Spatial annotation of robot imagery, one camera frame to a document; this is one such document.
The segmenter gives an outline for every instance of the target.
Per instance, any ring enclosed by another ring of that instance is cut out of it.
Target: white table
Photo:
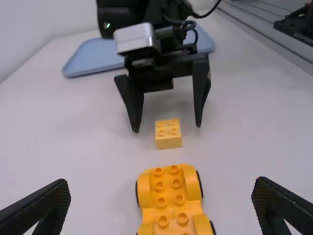
[[[216,42],[202,127],[192,79],[145,96],[131,131],[113,77],[76,79],[61,68],[89,32],[57,38],[0,85],[0,208],[68,180],[65,235],[134,235],[134,184],[147,168],[189,163],[199,171],[204,211],[218,235],[259,235],[251,202],[258,176],[313,201],[313,78],[217,14],[199,21]],[[154,122],[180,118],[183,148],[156,150]]]

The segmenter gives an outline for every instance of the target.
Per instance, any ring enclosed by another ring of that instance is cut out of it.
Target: yellow duplo block
[[[155,139],[158,149],[182,147],[179,119],[156,121]]]
[[[143,217],[138,235],[215,235],[202,210],[201,180],[192,165],[145,170],[136,197]]]

